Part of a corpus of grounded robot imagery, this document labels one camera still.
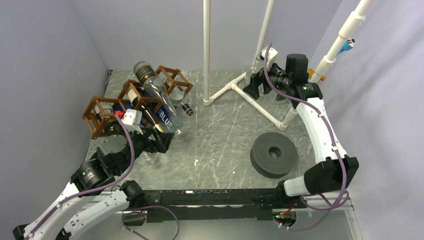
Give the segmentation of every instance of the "blue label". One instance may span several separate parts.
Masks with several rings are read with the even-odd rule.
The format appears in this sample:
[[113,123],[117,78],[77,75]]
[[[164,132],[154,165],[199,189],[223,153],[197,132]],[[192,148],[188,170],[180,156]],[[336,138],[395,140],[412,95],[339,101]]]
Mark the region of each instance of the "blue label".
[[[153,108],[155,108],[157,103],[152,102],[151,105],[153,106]],[[172,122],[170,118],[170,114],[167,112],[167,110],[163,106],[160,106],[159,110],[156,112],[156,116],[160,119],[162,123],[165,124],[168,130],[170,130],[172,126],[174,125],[174,123]]]

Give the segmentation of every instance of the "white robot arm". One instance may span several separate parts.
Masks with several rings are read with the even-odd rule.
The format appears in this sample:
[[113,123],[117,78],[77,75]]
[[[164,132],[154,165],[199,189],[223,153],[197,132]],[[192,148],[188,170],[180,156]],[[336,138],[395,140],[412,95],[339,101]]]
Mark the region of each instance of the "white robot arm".
[[[44,211],[35,221],[25,226],[21,238],[31,240],[55,239],[68,220],[95,197],[76,197],[65,204],[59,204],[59,202],[63,199],[79,192],[80,191],[77,189],[76,185],[69,182],[60,196],[47,208],[47,210]],[[50,214],[50,217],[47,217],[46,221],[43,221],[45,216],[48,214]],[[41,226],[36,231],[31,232],[37,224],[41,224]]]
[[[322,115],[326,115],[324,101],[322,99],[314,97],[309,98],[307,102],[317,107],[321,111]],[[336,160],[337,156],[336,153],[333,151],[334,147],[332,146],[332,140],[328,133],[327,126],[324,124],[323,120],[321,119],[321,116],[318,116],[318,114],[311,107],[304,103],[299,103],[296,110],[302,118],[307,133],[312,142],[312,147],[315,152],[316,164],[319,164],[320,162],[325,162],[329,158],[332,160]],[[345,149],[339,143],[339,140],[336,138],[335,135],[334,138],[340,155],[347,155]],[[287,196],[289,197],[311,194],[305,184],[305,175],[286,180],[284,182],[284,190]]]
[[130,206],[129,196],[123,190],[117,190],[107,199],[75,214],[63,227],[69,239],[76,240],[88,229],[112,216],[116,212],[124,211]]

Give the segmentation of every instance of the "white pole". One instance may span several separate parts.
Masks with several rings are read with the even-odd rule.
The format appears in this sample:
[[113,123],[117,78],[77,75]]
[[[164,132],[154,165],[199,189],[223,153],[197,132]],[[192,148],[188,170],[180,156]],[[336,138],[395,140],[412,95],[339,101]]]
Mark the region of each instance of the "white pole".
[[273,11],[274,0],[268,1],[268,6],[266,7],[265,18],[263,19],[262,29],[260,30],[259,41],[257,42],[256,52],[254,53],[254,57],[261,52],[262,46],[264,45],[265,34],[267,33],[268,22],[270,21],[271,12]]
[[223,88],[221,88],[219,91],[217,91],[214,95],[210,97],[210,101],[213,102],[215,99],[217,99],[219,96],[223,95],[226,91],[231,89],[231,84],[238,84],[241,80],[245,79],[246,73],[243,72],[240,76],[234,78],[232,81],[227,83]]
[[[328,69],[333,65],[336,60],[336,55],[342,48],[343,44],[348,38],[353,37],[355,31],[361,26],[362,22],[365,20],[365,13],[368,8],[371,6],[374,0],[361,0],[356,7],[356,9],[350,13],[349,17],[344,22],[340,31],[338,31],[338,36],[335,39],[333,45],[328,50],[327,55],[325,55],[318,66],[315,68],[315,73],[312,75],[309,82],[318,83],[320,78],[326,74]],[[281,127],[283,129],[287,128],[289,123],[296,116],[296,110],[291,107],[290,111],[285,115],[284,120],[281,122]]]
[[211,41],[211,0],[203,0],[203,78],[204,97],[203,104],[209,106],[209,60]]

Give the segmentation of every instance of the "bottle label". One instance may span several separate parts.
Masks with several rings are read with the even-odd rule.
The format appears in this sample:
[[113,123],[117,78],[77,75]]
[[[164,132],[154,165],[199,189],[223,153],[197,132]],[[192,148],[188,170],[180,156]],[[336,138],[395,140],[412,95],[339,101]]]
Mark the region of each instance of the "bottle label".
[[171,122],[170,118],[165,113],[165,111],[162,110],[162,107],[159,108],[159,110],[157,111],[157,116],[160,118],[160,120],[162,120],[168,130],[172,128],[173,123]]
[[137,94],[131,88],[126,92],[126,96],[131,101],[131,103],[134,101],[134,99],[137,98]]
[[134,74],[141,84],[144,84],[145,81],[147,81],[148,79],[158,76],[150,65],[144,65],[139,67]]

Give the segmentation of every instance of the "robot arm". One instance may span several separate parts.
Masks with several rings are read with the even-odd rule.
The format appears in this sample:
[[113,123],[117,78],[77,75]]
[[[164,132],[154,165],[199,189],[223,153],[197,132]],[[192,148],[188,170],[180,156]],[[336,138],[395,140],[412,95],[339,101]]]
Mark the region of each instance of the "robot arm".
[[[271,67],[267,62],[266,73],[270,83],[288,96],[300,99],[304,102],[315,106],[321,114],[319,115],[314,109],[305,103],[292,100],[293,108],[297,110],[302,118],[308,135],[312,141],[313,150],[315,152],[316,165],[308,169],[304,175],[281,181],[277,186],[277,193],[280,199],[307,194],[319,194],[340,190],[342,186],[342,170],[335,149],[342,157],[342,161],[346,168],[346,187],[351,182],[359,163],[356,157],[349,157],[345,149],[341,146],[337,137],[334,135],[333,128],[326,116],[323,95],[317,83],[308,82],[308,59],[303,54],[287,55],[285,70],[278,67],[276,63],[272,63]],[[268,79],[265,77],[264,69],[259,70],[250,78],[250,83],[243,88],[243,91],[252,98],[259,98],[259,86],[263,85],[263,94],[268,94],[272,87]],[[322,120],[326,118],[328,127],[332,131],[335,147],[329,135],[328,127]]]
[[144,195],[143,190],[134,180],[126,181],[121,189],[107,199],[75,214],[63,227],[62,234],[68,239],[79,239],[87,230],[116,212],[142,205],[140,202],[144,201]]
[[[135,149],[134,157],[137,158],[142,152],[166,153],[173,136],[173,133],[160,133],[151,127],[140,127],[130,135]],[[110,200],[100,202],[80,213],[78,211],[103,190],[68,199],[75,194],[113,184],[115,176],[122,175],[130,166],[130,152],[130,146],[123,135],[106,137],[91,159],[82,163],[71,176],[64,191],[49,208],[34,222],[19,225],[13,230],[15,239],[75,238],[111,214],[128,208],[132,202],[143,201],[143,191],[134,181],[124,182],[122,191],[117,191]]]
[[[63,205],[59,204],[59,202],[65,199],[66,197],[69,197],[79,192],[80,191],[78,190],[77,186],[74,183],[69,182],[63,192],[60,194],[60,196],[35,221],[28,225],[17,226],[13,230],[15,239],[55,239],[58,233],[62,232],[62,228],[68,222],[68,220],[72,218],[72,216],[78,210],[84,207],[85,204],[93,200],[95,197],[76,197],[74,199],[69,200]],[[41,223],[42,219],[48,214],[50,214],[50,217],[48,217],[46,221]],[[37,224],[40,223],[41,226],[33,233],[30,233],[30,231],[33,230],[37,226]]]
[[[322,112],[322,114],[325,115],[326,110],[324,107],[324,101],[322,99],[319,97],[314,97],[309,98],[307,102],[317,107]],[[334,152],[334,147],[332,146],[332,140],[327,131],[327,126],[322,121],[321,116],[318,116],[318,114],[306,104],[299,103],[296,110],[302,118],[312,142],[313,150],[315,152],[316,165],[307,170],[304,175],[286,180],[284,182],[284,190],[286,195],[293,197],[298,195],[331,192],[340,189],[340,187],[335,189],[334,187],[331,187],[332,185],[337,185],[339,180],[341,183],[341,178],[339,179],[340,176],[336,175],[338,169],[338,162],[336,160],[338,158]],[[340,155],[345,156],[343,160],[346,158],[348,160],[348,164],[345,162],[348,174],[354,174],[353,171],[356,171],[358,168],[358,161],[356,158],[353,159],[347,157],[345,149],[342,147],[335,134],[334,140]]]

